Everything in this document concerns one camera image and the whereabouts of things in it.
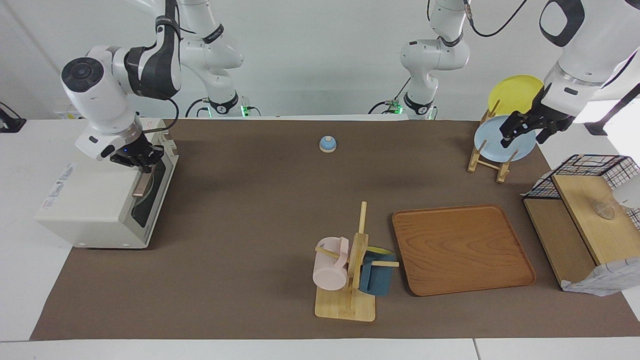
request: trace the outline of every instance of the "blue mug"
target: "blue mug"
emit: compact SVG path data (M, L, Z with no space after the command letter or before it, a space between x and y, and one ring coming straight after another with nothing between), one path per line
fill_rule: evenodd
M362 261L362 272L360 273L360 286L358 289L363 293L374 296L384 296L389 293L391 286L391 274L393 268L388 266L372 266L373 261L395 261L396 255L393 251L381 247L368 246L367 252Z

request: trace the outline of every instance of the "wire cage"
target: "wire cage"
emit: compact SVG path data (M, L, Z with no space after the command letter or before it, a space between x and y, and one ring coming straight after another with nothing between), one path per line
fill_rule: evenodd
M613 189L638 175L640 168L635 161L623 155L573 155L551 172L545 174L525 194L525 199L560 199L560 193L552 180L554 175L601 176ZM640 230L640 209L625 208L637 229Z

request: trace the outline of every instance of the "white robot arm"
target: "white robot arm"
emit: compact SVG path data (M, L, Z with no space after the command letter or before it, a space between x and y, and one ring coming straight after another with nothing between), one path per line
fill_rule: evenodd
M563 53L525 114L514 112L500 127L502 146L542 129L543 143L569 128L616 66L640 46L640 0L550 0L540 29Z
M204 84L209 106L220 115L242 116L241 103L227 72L243 64L237 42L225 33L208 1L179 0L187 34L180 46L180 63L193 71Z
M170 100L180 90L184 60L205 83L209 102L218 113L240 115L238 95L225 69L239 67L243 56L233 39L223 35L224 27L215 21L208 0L131 1L156 15L156 42L130 49L94 47L87 56L70 61L61 77L72 104L89 121L77 147L96 160L109 157L150 172L164 149L143 136L125 95ZM181 14L198 37L181 41Z
M404 103L420 116L430 109L438 90L438 80L429 73L462 69L469 61L469 46L462 40L465 21L462 0L436 0L434 7L431 27L438 38L411 41L401 52L402 65L411 74Z
M71 103L89 126L76 146L103 160L150 172L164 154L143 136L137 114L125 93L167 100L180 90L180 20L175 0L164 2L156 17L156 42L150 47L97 46L67 63L61 80Z

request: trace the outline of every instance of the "mug rack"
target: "mug rack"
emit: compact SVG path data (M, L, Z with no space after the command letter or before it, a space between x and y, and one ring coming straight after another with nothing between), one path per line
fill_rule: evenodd
M353 236L353 244L349 254L347 284L340 290L328 291L321 288L316 290L316 316L321 318L334 318L343 320L355 320L372 322L376 319L376 297L360 291L360 271L367 246L369 246L369 234L364 232L365 217L367 214L367 202L360 205L360 223L358 232ZM316 247L316 252L337 259L338 253ZM396 261L373 261L372 266L398 267Z

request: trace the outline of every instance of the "brown table mat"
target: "brown table mat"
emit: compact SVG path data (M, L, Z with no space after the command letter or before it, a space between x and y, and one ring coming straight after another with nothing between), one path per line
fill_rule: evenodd
M73 249L32 340L640 336L622 294L562 292L519 193L549 170L536 148L505 184L467 173L477 122L182 120L173 181L147 250ZM331 134L337 150L318 143ZM535 272L520 288L414 297L401 271L373 323L316 318L314 247L395 249L399 210L496 204Z
M536 274L496 205L406 210L392 217L417 296L530 285Z

